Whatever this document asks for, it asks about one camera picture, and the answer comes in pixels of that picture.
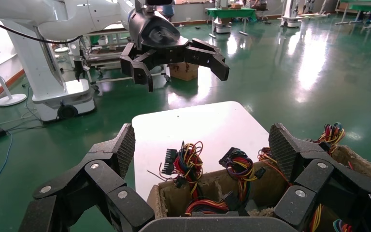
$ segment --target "electrical connector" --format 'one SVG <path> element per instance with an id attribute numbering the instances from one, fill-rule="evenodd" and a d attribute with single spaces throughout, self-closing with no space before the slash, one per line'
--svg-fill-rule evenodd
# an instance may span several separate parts
<path id="1" fill-rule="evenodd" d="M 227 168 L 227 163 L 230 161 L 229 157 L 232 153 L 239 151 L 239 148 L 232 147 L 228 150 L 228 152 L 218 161 L 218 163 L 223 166 L 224 168 Z"/>
<path id="2" fill-rule="evenodd" d="M 222 197 L 225 203 L 228 205 L 228 209 L 230 211 L 236 211 L 240 216 L 249 216 L 247 211 L 245 210 L 243 204 L 238 200 L 238 198 L 234 195 L 234 192 L 229 192 Z"/>
<path id="3" fill-rule="evenodd" d="M 175 180 L 175 186 L 178 189 L 181 188 L 181 186 L 183 186 L 185 183 L 187 183 L 187 180 L 184 177 L 182 177 L 182 176 L 178 177 Z"/>
<path id="4" fill-rule="evenodd" d="M 330 144 L 328 144 L 327 142 L 323 141 L 319 144 L 319 146 L 326 152 L 328 152 L 330 150 Z"/>
<path id="5" fill-rule="evenodd" d="M 258 179 L 261 179 L 265 172 L 266 172 L 265 168 L 261 167 L 260 169 L 255 171 L 254 176 L 257 177 Z"/>
<path id="6" fill-rule="evenodd" d="M 161 170 L 161 173 L 166 175 L 171 175 L 174 171 L 174 161 L 177 157 L 176 149 L 167 149 L 166 159 L 164 160 L 164 168 Z"/>

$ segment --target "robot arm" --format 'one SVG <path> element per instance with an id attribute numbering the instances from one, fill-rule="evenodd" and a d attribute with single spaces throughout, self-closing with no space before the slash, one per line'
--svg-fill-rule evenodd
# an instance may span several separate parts
<path id="1" fill-rule="evenodd" d="M 218 48 L 182 37 L 173 24 L 150 7 L 172 1 L 0 0 L 0 18 L 37 27 L 44 38 L 56 41 L 99 31 L 121 21 L 134 40 L 121 56 L 122 72 L 132 76 L 136 84 L 148 85 L 150 92 L 153 82 L 149 70 L 161 64 L 186 61 L 206 66 L 226 81 L 229 67 Z M 79 57 L 79 42 L 71 46 Z"/>

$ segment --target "cardboard box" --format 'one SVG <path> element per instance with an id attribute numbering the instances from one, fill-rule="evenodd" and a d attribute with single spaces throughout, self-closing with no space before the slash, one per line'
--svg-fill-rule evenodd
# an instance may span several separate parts
<path id="1" fill-rule="evenodd" d="M 371 163 L 363 159 L 347 146 L 338 146 L 338 149 L 332 154 L 332 157 L 343 165 L 351 162 L 355 171 L 371 177 Z M 251 216 L 272 217 L 273 208 L 283 196 L 287 184 L 281 175 L 274 169 L 262 162 L 254 163 L 254 170 L 261 167 L 266 169 L 261 179 L 252 182 L 252 199 L 260 211 L 248 212 Z M 199 181 L 199 185 L 205 196 L 214 201 L 219 201 L 221 197 L 229 191 L 238 191 L 237 182 L 233 180 L 226 170 L 205 173 Z M 167 181 L 154 185 L 150 191 L 147 203 L 153 208 L 156 219 L 164 217 L 178 217 L 186 210 L 191 201 L 190 187 L 184 185 L 182 188 L 176 188 L 173 181 Z M 321 222 L 317 232 L 332 231 L 332 223 L 338 219 L 338 216 L 328 207 L 323 207 Z"/>
<path id="2" fill-rule="evenodd" d="M 183 81 L 189 81 L 198 77 L 198 65 L 190 64 L 186 62 L 169 64 L 170 76 L 181 79 Z"/>
<path id="3" fill-rule="evenodd" d="M 220 22 L 221 22 L 222 24 L 227 25 L 227 24 L 229 24 L 229 23 L 231 22 L 231 18 L 221 18 L 221 19 L 220 19 Z"/>
<path id="4" fill-rule="evenodd" d="M 254 170 L 264 167 L 266 172 L 261 179 L 252 181 L 252 198 L 258 207 L 264 208 L 269 205 L 275 205 L 286 190 L 287 183 L 271 167 L 262 162 L 254 163 Z M 204 196 L 214 201 L 219 201 L 221 197 L 230 191 L 238 192 L 237 181 L 233 180 L 227 171 L 219 170 L 216 172 L 205 173 L 199 180 Z M 167 181 L 154 185 L 150 191 L 147 203 L 154 210 L 156 219 L 164 217 L 178 217 L 182 215 L 191 201 L 190 186 L 183 185 L 177 188 L 173 181 Z M 265 211 L 249 212 L 253 216 L 270 216 L 272 209 Z"/>

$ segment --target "white robot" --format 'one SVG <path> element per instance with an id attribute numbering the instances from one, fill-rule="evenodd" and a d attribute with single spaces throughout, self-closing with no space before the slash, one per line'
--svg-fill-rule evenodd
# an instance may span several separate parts
<path id="1" fill-rule="evenodd" d="M 119 21 L 134 40 L 123 52 L 125 56 L 120 57 L 122 72 L 132 76 L 136 84 L 148 85 L 149 91 L 153 90 L 149 69 L 160 64 L 196 63 L 210 67 L 221 80 L 227 79 L 229 67 L 218 48 L 183 38 L 153 10 L 152 6 L 171 4 L 172 0 L 142 1 L 0 0 L 0 19 L 6 29 L 14 30 L 9 36 L 33 89 L 32 101 L 42 121 L 70 118 L 95 109 L 89 82 L 65 81 L 50 44 L 44 41 L 72 39 L 69 47 L 79 73 L 82 68 L 79 37 Z"/>
<path id="2" fill-rule="evenodd" d="M 281 19 L 281 26 L 298 28 L 301 26 L 301 17 L 298 16 L 299 0 L 286 0 L 284 15 Z"/>

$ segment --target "wire bundle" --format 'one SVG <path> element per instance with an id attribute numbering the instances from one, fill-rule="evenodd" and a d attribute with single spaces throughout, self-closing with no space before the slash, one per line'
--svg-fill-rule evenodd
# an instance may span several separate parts
<path id="1" fill-rule="evenodd" d="M 184 213 L 184 216 L 191 216 L 191 212 L 203 212 L 205 214 L 225 214 L 229 211 L 224 201 L 214 202 L 211 200 L 199 200 L 192 202 Z"/>
<path id="2" fill-rule="evenodd" d="M 186 145 L 183 141 L 181 149 L 178 151 L 178 156 L 174 161 L 175 171 L 179 174 L 176 179 L 182 177 L 187 180 L 190 184 L 192 199 L 197 199 L 202 195 L 197 183 L 202 176 L 202 160 L 200 158 L 202 147 L 201 141 Z"/>
<path id="3" fill-rule="evenodd" d="M 256 176 L 251 177 L 254 173 L 252 160 L 247 154 L 241 150 L 234 151 L 226 163 L 228 174 L 233 179 L 238 181 L 238 198 L 244 206 L 247 205 L 249 200 L 249 193 L 251 190 L 250 181 L 258 179 Z"/>
<path id="4" fill-rule="evenodd" d="M 312 217 L 312 222 L 309 225 L 309 231 L 315 232 L 316 228 L 319 226 L 319 222 L 321 221 L 321 212 L 322 212 L 323 205 L 319 204 L 315 210 L 314 216 Z"/>
<path id="5" fill-rule="evenodd" d="M 322 135 L 316 141 L 312 141 L 315 143 L 327 142 L 330 144 L 330 150 L 328 154 L 332 156 L 332 153 L 338 147 L 337 144 L 340 140 L 345 137 L 345 130 L 342 127 L 342 124 L 337 122 L 333 125 L 325 124 L 325 130 Z"/>
<path id="6" fill-rule="evenodd" d="M 344 224 L 340 219 L 333 222 L 333 228 L 336 232 L 352 232 L 352 226 Z"/>
<path id="7" fill-rule="evenodd" d="M 277 164 L 278 162 L 276 160 L 273 159 L 273 156 L 272 156 L 272 153 L 271 153 L 271 149 L 269 147 L 263 147 L 261 150 L 258 151 L 258 156 L 257 156 L 258 160 L 263 162 L 264 164 L 268 165 L 269 167 L 273 168 L 274 170 L 276 170 L 284 179 L 285 181 L 288 183 L 289 186 L 291 186 L 292 184 L 287 180 L 287 178 L 285 177 L 285 175 L 276 167 L 274 167 L 272 165 L 272 163 L 275 163 Z"/>
<path id="8" fill-rule="evenodd" d="M 258 160 L 260 161 L 267 161 L 270 160 L 274 163 L 278 163 L 276 160 L 273 159 L 273 156 L 271 154 L 271 148 L 269 147 L 263 147 L 261 150 L 258 151 Z"/>

